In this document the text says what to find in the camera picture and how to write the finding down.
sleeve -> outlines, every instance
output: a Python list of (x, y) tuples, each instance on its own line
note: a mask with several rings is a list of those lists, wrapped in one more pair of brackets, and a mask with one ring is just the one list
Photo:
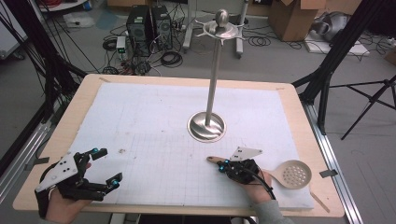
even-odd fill
[(47, 221), (46, 219), (40, 218), (37, 222), (38, 224), (59, 224), (57, 222)]
[(291, 219), (283, 217), (276, 200), (254, 205), (259, 224), (294, 224)]

round metal base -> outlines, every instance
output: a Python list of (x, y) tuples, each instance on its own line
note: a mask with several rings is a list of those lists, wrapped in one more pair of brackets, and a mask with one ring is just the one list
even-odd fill
[(219, 115), (212, 113), (210, 123), (206, 126), (205, 117), (206, 112), (192, 115), (187, 125), (189, 133), (200, 142), (211, 143), (219, 141), (226, 130), (224, 120)]

computer tower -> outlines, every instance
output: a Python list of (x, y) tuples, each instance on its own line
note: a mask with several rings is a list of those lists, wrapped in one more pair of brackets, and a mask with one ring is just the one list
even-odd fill
[(156, 38), (158, 49), (171, 49), (173, 47), (172, 23), (166, 6), (153, 6), (151, 14), (154, 25), (154, 38)]
[(126, 28), (131, 40), (134, 56), (148, 57), (151, 54), (149, 46), (154, 36), (149, 6), (132, 6), (126, 22)]

table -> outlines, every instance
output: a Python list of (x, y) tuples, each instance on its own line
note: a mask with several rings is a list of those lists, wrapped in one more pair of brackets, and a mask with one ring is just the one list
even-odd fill
[[(77, 135), (79, 125), (84, 120), (99, 87), (104, 82), (195, 87), (207, 87), (209, 84), (209, 80), (207, 79), (123, 77), (111, 75), (86, 76), (41, 154), (41, 157), (49, 157), (49, 164), (58, 161), (70, 148)], [(297, 217), (343, 216), (345, 212), (333, 185), (332, 179), (329, 177), (322, 178), (319, 175), (319, 172), (327, 170), (327, 166), (320, 154), (317, 141), (313, 135), (294, 87), (285, 83), (231, 80), (219, 80), (218, 87), (278, 91), (300, 159), (307, 163), (312, 169), (313, 178), (310, 183), (310, 191), (315, 199), (314, 209), (282, 211), (283, 215)], [(15, 209), (27, 211), (37, 210), (33, 190), (38, 185), (39, 177), (48, 166), (48, 164), (39, 164), (34, 167), (14, 201), (13, 206)], [(84, 211), (174, 215), (254, 216), (254, 211), (249, 208), (205, 206), (143, 206), (95, 203), (86, 207)]]

tripod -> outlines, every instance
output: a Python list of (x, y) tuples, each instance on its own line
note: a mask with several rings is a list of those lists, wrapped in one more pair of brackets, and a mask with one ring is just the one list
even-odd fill
[[(348, 87), (352, 89), (353, 91), (367, 97), (369, 99), (369, 105), (364, 109), (364, 111), (361, 113), (361, 115), (358, 117), (358, 119), (355, 121), (355, 123), (352, 124), (352, 126), (346, 131), (344, 136), (341, 138), (341, 140), (344, 140), (347, 135), (352, 131), (352, 129), (358, 124), (358, 122), (363, 118), (363, 116), (369, 111), (369, 109), (375, 104), (375, 103), (380, 103), (381, 105), (385, 105), (389, 108), (392, 108), (396, 110), (396, 90), (395, 90), (395, 80), (396, 80), (396, 75), (391, 78), (390, 80), (384, 79), (382, 81), (375, 81), (375, 82), (362, 82), (362, 83), (355, 83), (355, 84), (346, 84), (346, 85), (339, 85), (339, 86), (330, 86), (330, 88), (338, 88), (338, 87)], [(354, 88), (354, 86), (362, 86), (362, 85), (371, 85), (371, 84), (380, 84), (383, 83), (384, 86), (379, 89), (373, 96), (366, 94), (362, 91), (359, 91)], [(392, 95), (393, 95), (393, 103), (394, 105), (389, 105), (383, 101), (379, 100), (379, 97), (388, 89), (392, 89)]]

